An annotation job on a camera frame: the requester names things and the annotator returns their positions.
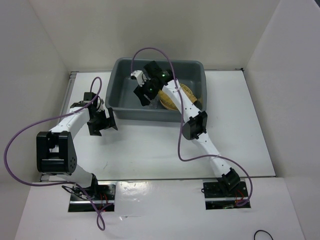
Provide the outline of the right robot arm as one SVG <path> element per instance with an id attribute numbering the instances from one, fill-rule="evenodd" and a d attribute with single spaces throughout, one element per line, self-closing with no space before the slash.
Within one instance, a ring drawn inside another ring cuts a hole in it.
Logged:
<path id="1" fill-rule="evenodd" d="M 180 128 L 180 137 L 192 141 L 209 157 L 209 162 L 217 177 L 220 193 L 231 196 L 240 183 L 237 172 L 220 157 L 220 153 L 210 140 L 207 132 L 208 115 L 201 111 L 196 103 L 192 102 L 189 95 L 185 93 L 178 79 L 174 78 L 171 69 L 162 70 L 155 61 L 144 66 L 144 70 L 134 70 L 130 78 L 136 80 L 138 86 L 133 91 L 139 98 L 142 106 L 150 105 L 160 93 L 171 100 L 183 118 Z"/>

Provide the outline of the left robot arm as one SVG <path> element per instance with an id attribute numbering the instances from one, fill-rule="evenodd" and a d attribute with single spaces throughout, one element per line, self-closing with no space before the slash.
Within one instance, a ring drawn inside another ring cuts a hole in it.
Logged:
<path id="1" fill-rule="evenodd" d="M 73 140 L 84 125 L 88 126 L 91 136 L 101 137 L 102 130 L 118 129 L 113 109 L 104 109 L 103 104 L 98 94 L 85 92 L 82 101 L 70 106 L 71 115 L 36 136 L 37 170 L 79 184 L 82 187 L 81 193 L 88 200 L 97 198 L 102 188 L 99 187 L 97 177 L 78 164 Z"/>

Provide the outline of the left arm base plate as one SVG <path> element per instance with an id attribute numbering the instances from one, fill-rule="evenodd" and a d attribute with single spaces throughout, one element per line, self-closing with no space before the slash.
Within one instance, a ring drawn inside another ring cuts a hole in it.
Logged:
<path id="1" fill-rule="evenodd" d="M 70 194 L 68 212 L 94 212 L 89 198 L 76 186 L 61 186 Z M 113 212 L 115 210 L 116 183 L 107 182 L 97 186 L 96 193 L 86 189 L 95 207 L 102 212 Z"/>

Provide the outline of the woven bamboo tray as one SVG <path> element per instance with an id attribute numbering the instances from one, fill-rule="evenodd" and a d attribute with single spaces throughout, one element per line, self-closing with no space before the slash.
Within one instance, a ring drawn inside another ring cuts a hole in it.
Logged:
<path id="1" fill-rule="evenodd" d="M 186 86 L 185 84 L 180 84 L 183 92 L 188 96 L 188 98 L 191 100 L 191 102 L 194 104 L 198 99 L 196 98 L 196 96 L 193 94 L 193 92 L 191 91 L 191 89 Z"/>

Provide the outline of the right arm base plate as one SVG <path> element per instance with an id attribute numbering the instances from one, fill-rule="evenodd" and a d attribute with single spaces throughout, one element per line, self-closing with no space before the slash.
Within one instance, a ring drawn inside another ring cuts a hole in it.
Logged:
<path id="1" fill-rule="evenodd" d="M 201 192 L 204 195 L 206 210 L 251 208 L 249 201 L 244 205 L 238 205 L 246 201 L 249 196 L 246 182 L 243 180 L 229 193 L 223 193 L 217 180 L 204 180 Z"/>

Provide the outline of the tan plate with bear logo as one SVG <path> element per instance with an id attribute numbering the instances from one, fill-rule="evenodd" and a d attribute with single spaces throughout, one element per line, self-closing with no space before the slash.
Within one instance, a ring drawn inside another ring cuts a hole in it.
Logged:
<path id="1" fill-rule="evenodd" d="M 167 110 L 173 110 L 177 111 L 178 108 L 174 104 L 174 102 L 169 98 L 169 96 L 164 93 L 162 90 L 158 92 L 158 97 L 160 100 L 160 103 L 167 109 Z"/>

